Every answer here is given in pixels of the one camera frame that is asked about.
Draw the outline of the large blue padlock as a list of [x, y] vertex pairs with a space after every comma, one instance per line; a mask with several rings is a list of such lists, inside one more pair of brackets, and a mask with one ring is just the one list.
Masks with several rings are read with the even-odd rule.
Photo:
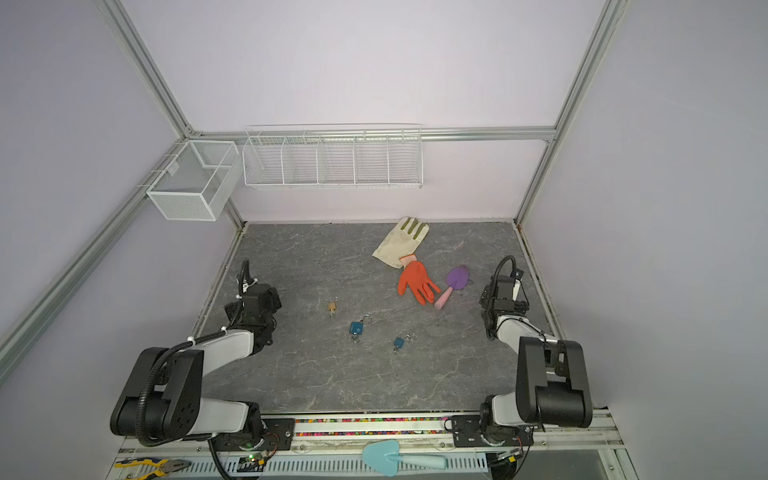
[[350, 323], [349, 326], [349, 335], [350, 339], [354, 343], [358, 343], [360, 340], [360, 337], [362, 333], [364, 332], [364, 328], [367, 321], [371, 320], [371, 316], [369, 314], [363, 315], [359, 320], [353, 321]]

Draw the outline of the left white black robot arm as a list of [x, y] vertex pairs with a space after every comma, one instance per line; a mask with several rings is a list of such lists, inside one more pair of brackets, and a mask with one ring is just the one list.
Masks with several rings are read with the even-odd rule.
[[237, 287], [235, 300], [225, 306], [227, 325], [140, 353], [109, 420], [114, 435], [145, 447], [226, 435], [239, 438], [242, 450], [264, 443], [267, 427], [256, 402], [203, 396], [206, 375], [273, 344], [282, 307], [277, 289], [251, 275], [249, 260], [241, 264]]

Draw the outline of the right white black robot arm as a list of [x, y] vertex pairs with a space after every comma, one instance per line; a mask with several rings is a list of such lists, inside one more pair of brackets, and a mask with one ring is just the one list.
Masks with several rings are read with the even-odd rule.
[[583, 348], [530, 322], [522, 277], [515, 257], [505, 256], [479, 300], [487, 338], [517, 355], [513, 391], [480, 407], [479, 432], [491, 446], [528, 446], [535, 426], [587, 428], [593, 419]]

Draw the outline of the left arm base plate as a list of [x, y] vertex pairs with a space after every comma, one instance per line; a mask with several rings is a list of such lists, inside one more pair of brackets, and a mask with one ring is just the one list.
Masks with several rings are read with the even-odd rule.
[[295, 437], [293, 417], [263, 418], [260, 434], [241, 432], [219, 434], [213, 438], [218, 452], [288, 451]]

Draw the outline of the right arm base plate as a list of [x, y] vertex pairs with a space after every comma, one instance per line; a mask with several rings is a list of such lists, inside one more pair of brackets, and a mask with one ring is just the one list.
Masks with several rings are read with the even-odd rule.
[[497, 425], [479, 414], [453, 415], [444, 421], [444, 428], [452, 435], [454, 445], [459, 448], [523, 448], [534, 444], [532, 426]]

